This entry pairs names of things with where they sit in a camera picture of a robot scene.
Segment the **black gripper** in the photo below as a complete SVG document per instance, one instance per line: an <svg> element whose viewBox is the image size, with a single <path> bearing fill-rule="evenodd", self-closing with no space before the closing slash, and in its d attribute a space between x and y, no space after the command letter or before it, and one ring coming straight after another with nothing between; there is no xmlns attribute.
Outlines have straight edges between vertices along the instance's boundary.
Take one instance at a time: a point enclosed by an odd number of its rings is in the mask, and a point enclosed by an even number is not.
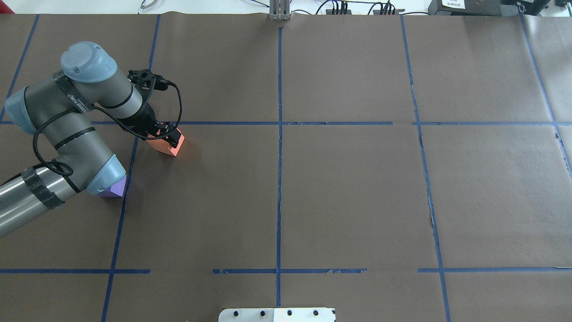
<svg viewBox="0 0 572 322"><path fill-rule="evenodd" d="M142 139L150 136L165 136L164 140L170 148L176 149L182 142L182 133L178 128L172 130L172 123L161 123L156 119L155 110L151 106L143 106L128 118L120 119L123 125L127 126Z"/></svg>

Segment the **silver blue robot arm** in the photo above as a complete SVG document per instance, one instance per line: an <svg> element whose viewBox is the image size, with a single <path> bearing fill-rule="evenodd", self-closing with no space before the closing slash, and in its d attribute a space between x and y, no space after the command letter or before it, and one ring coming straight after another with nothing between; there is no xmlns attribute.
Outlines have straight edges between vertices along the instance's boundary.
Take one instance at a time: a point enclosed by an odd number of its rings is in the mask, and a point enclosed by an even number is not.
<svg viewBox="0 0 572 322"><path fill-rule="evenodd" d="M60 67L4 102L12 122L32 136L38 163L1 185L2 237L83 191L98 195L126 178L88 112L102 112L159 152L175 156L184 142L181 116L160 122L149 104L155 90L176 87L174 82L149 69L125 75L100 45L88 41L71 45Z"/></svg>

